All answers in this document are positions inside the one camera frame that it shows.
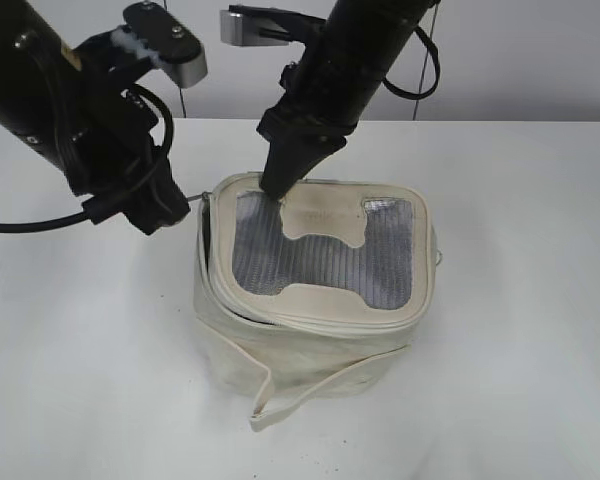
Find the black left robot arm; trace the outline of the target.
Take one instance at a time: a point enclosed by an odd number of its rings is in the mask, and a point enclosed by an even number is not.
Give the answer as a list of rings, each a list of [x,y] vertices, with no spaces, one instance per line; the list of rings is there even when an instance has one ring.
[[[140,84],[178,64],[168,44],[174,18],[160,5],[126,8],[122,26],[69,47],[26,1],[0,1],[0,125],[55,166],[80,212],[5,224],[1,234],[38,233],[123,215],[152,234],[179,223],[189,201],[168,159],[170,109]]]

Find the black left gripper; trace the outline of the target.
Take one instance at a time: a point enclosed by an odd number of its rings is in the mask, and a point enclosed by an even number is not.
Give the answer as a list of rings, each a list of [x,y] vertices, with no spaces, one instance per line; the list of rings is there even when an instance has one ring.
[[[72,192],[94,195],[82,203],[89,220],[97,225],[122,214],[152,235],[186,217],[188,201],[168,160],[172,143],[172,112],[150,90],[88,90],[64,162]]]

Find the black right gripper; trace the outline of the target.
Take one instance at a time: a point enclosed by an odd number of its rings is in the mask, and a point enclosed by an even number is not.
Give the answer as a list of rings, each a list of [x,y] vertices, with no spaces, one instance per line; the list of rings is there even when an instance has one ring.
[[[346,136],[380,86],[376,59],[302,59],[281,73],[284,89],[256,131],[269,142],[259,186],[272,200],[327,157],[346,146]]]

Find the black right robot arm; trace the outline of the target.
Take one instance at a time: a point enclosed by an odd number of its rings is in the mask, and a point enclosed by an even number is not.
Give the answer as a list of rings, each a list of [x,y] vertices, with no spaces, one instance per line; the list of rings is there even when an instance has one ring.
[[[269,152],[260,178],[273,200],[342,149],[429,1],[339,1],[300,62],[284,75],[284,93],[257,127]]]

